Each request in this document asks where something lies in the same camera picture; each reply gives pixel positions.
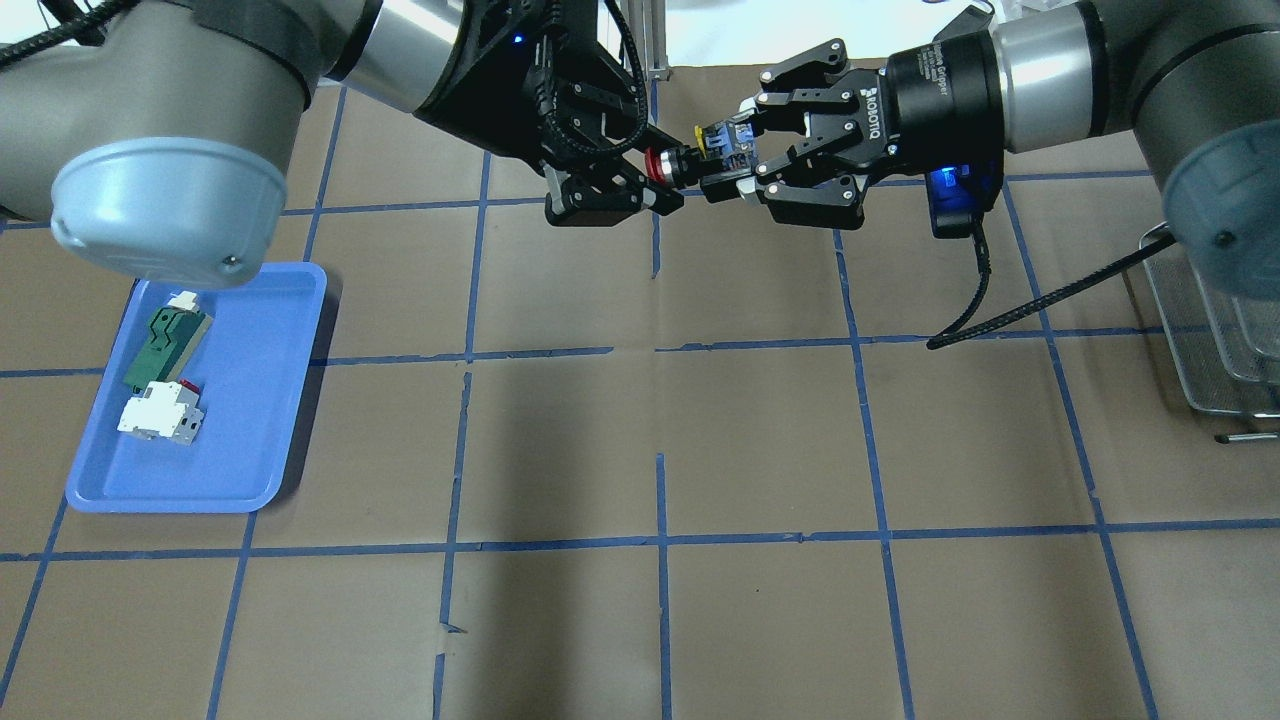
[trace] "silver cylinder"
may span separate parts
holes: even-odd
[[[995,32],[1005,146],[1025,152],[1089,136],[1093,61],[1074,6],[1030,15]]]
[[[343,85],[406,113],[417,110],[444,74],[462,14],[462,0],[383,0]]]

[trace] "white plastic part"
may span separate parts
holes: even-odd
[[[188,313],[200,313],[200,305],[196,305],[197,296],[189,290],[184,290],[169,300],[169,307],[177,307],[179,310],[186,310]]]
[[[141,397],[124,404],[116,429],[142,439],[157,437],[191,445],[205,420],[196,407],[200,396],[182,383],[147,383]]]

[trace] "robotic arm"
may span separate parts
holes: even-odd
[[[1005,149],[1133,128],[1201,272],[1280,297],[1271,0],[1082,0],[881,70],[832,40],[763,73],[691,146],[648,123],[628,33],[631,72],[595,23],[595,0],[147,0],[101,49],[0,49],[0,211],[51,218],[65,247],[129,274],[243,282],[321,74],[520,158],[548,178],[553,224],[668,214],[698,183],[778,222],[856,228],[876,182],[931,173],[936,232],[956,236],[995,202]],[[767,131],[804,138],[762,159]]]

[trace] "white circuit breaker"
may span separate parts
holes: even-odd
[[[124,405],[116,429],[142,439],[161,437],[191,445],[205,421],[205,413],[196,407],[198,401],[200,388],[187,380],[147,383],[141,397],[131,397]]]

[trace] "blue part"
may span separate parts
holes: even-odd
[[[50,228],[63,247],[127,275],[230,287],[257,274],[284,196],[284,174],[248,150],[141,137],[67,163]]]
[[[1188,155],[1165,183],[1165,218],[1212,286],[1280,300],[1280,120],[1231,131]]]
[[[280,488],[328,281],[312,263],[269,263],[243,287],[200,293],[214,316],[182,377],[204,391],[189,446],[116,430],[122,379],[151,314],[183,286],[133,291],[67,479],[82,512],[250,512]]]

